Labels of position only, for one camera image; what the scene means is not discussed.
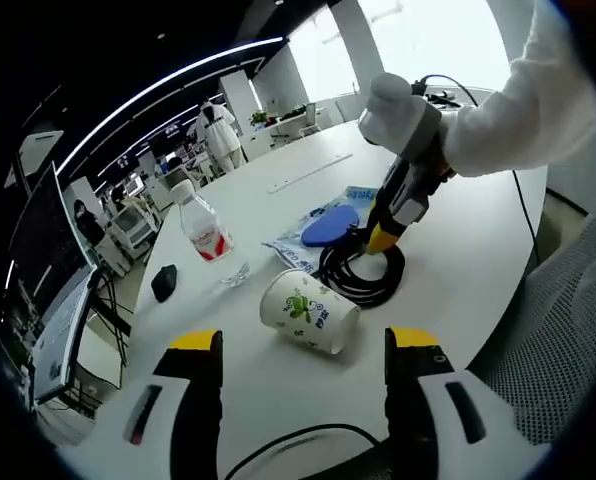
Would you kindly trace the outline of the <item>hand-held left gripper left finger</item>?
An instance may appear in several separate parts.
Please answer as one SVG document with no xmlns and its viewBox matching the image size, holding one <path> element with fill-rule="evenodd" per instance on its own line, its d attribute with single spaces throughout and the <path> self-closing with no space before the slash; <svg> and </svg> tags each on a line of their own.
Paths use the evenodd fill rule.
<svg viewBox="0 0 596 480">
<path fill-rule="evenodd" d="M 216 479 L 223 333 L 195 331 L 167 346 L 153 372 L 99 410 L 97 479 Z"/>
</svg>

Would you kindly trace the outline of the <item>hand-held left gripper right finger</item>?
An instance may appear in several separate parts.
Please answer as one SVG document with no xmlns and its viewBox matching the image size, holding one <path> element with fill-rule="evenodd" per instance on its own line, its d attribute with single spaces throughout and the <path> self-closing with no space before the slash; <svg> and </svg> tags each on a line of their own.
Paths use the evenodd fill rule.
<svg viewBox="0 0 596 480">
<path fill-rule="evenodd" d="M 513 410 L 429 332 L 385 329 L 385 416 L 397 479 L 521 479 Z"/>
</svg>

